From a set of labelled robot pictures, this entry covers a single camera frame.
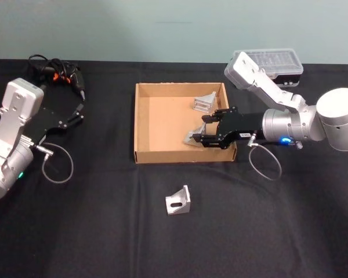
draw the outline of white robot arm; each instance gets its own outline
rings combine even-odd
[[[232,107],[203,116],[205,123],[219,122],[215,135],[192,135],[204,147],[225,149],[238,140],[249,140],[249,147],[257,147],[261,145],[255,140],[266,140],[302,148],[304,141],[321,141],[327,137],[331,147],[348,151],[348,88],[327,92],[317,105],[307,105],[302,96],[281,90],[245,52],[235,54],[224,74],[238,89],[253,92],[271,109],[263,114],[241,115]],[[281,174],[280,163],[270,154]]]
[[[48,156],[53,154],[22,135],[25,125],[39,111],[43,96],[42,89],[21,78],[6,87],[0,108],[0,198],[33,160],[32,147]]]
[[[272,108],[263,117],[267,141],[321,141],[327,136],[333,148],[348,151],[348,88],[327,92],[317,105],[307,105],[302,96],[281,90],[245,52],[230,61],[224,74]]]

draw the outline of gray cable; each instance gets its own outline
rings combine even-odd
[[[56,148],[60,148],[62,151],[64,151],[66,153],[66,155],[70,158],[70,162],[71,162],[71,173],[70,175],[68,176],[68,178],[66,178],[65,180],[62,180],[62,181],[55,181],[55,180],[52,180],[51,178],[48,177],[48,175],[45,173],[45,163],[47,162],[47,160],[44,160],[44,162],[42,163],[42,167],[41,167],[41,171],[42,171],[42,174],[44,175],[44,177],[54,183],[54,184],[63,184],[67,181],[69,181],[73,174],[74,174],[74,161],[72,160],[72,157],[70,155],[69,152],[67,152],[64,148],[62,148],[61,146],[58,146],[56,144],[53,144],[53,143],[47,143],[47,142],[43,142],[42,145],[50,145],[50,146],[53,146],[53,147],[56,147]]]
[[[254,147],[250,150],[249,152],[249,162],[250,162],[250,165],[251,167],[253,167],[253,169],[259,174],[261,175],[263,178],[266,178],[267,180],[269,181],[277,181],[279,178],[281,178],[281,175],[282,175],[282,167],[281,167],[281,164],[280,162],[278,161],[277,157],[269,150],[267,149],[265,146],[262,146],[262,145],[259,145],[259,144],[254,144],[253,145]],[[277,165],[278,165],[278,177],[277,178],[270,178],[270,177],[267,177],[266,175],[264,175],[261,171],[259,171],[255,166],[254,164],[251,162],[251,153],[254,151],[254,149],[256,149],[256,147],[261,147],[263,148],[266,152],[268,152],[272,158],[277,162]]]

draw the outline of cable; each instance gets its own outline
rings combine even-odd
[[[255,166],[254,164],[252,163],[251,161],[251,153],[254,151],[254,149],[256,149],[257,147],[261,147],[262,149],[264,149],[267,153],[269,153],[272,158],[277,162],[277,165],[278,165],[278,177],[277,178],[270,178],[270,177],[267,177],[266,175],[264,175],[261,171],[259,171]],[[267,149],[265,146],[262,146],[262,145],[259,145],[259,144],[254,144],[253,145],[253,148],[250,150],[249,152],[249,162],[250,162],[250,165],[251,167],[253,167],[253,169],[259,174],[261,175],[263,178],[266,178],[267,180],[269,181],[277,181],[278,179],[281,178],[281,175],[282,175],[282,167],[281,167],[281,164],[280,164],[280,161],[278,161],[277,157],[269,150]]]
[[[41,58],[45,62],[40,67],[38,64],[34,63],[34,58]],[[37,69],[40,75],[45,74],[44,70],[46,67],[51,67],[58,74],[58,76],[63,77],[64,79],[67,79],[78,69],[76,64],[70,63],[68,61],[63,61],[58,58],[48,59],[40,54],[31,55],[28,58],[28,63],[32,68]]]
[[[61,146],[53,144],[53,143],[43,142],[42,145],[50,145],[50,146],[53,146],[53,147],[61,149],[70,158],[70,162],[71,162],[71,172],[70,172],[70,175],[68,176],[68,178],[66,178],[65,180],[62,180],[62,181],[55,181],[55,180],[52,180],[51,178],[49,178],[48,175],[45,173],[45,163],[47,162],[47,160],[44,160],[44,162],[42,163],[42,167],[41,167],[41,171],[42,171],[42,174],[44,175],[44,177],[48,181],[50,181],[50,182],[52,182],[54,184],[63,184],[65,182],[69,181],[72,178],[73,174],[74,174],[74,161],[72,160],[72,157],[71,157],[70,153],[67,152]]]

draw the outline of open cardboard box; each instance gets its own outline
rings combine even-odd
[[[135,91],[134,156],[136,163],[234,161],[236,146],[203,148],[183,142],[203,124],[193,110],[194,97],[216,92],[213,110],[228,108],[223,83],[139,83]],[[206,125],[215,134],[218,123]]]

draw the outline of black tablecloth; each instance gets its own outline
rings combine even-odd
[[[241,112],[266,106],[226,80],[225,64],[79,64],[85,121],[48,138],[71,152],[74,177],[51,184],[36,154],[0,200],[0,277],[348,277],[348,153],[327,140],[271,147],[284,171],[278,182],[251,169],[242,144],[236,162],[136,165],[135,83],[224,82]],[[25,65],[0,60],[0,103]],[[348,65],[304,65],[292,91],[314,104],[336,87],[348,87]],[[43,104],[67,116],[78,102],[50,87]],[[273,174],[268,156],[255,159]],[[165,196],[184,184],[191,211],[169,217]]]

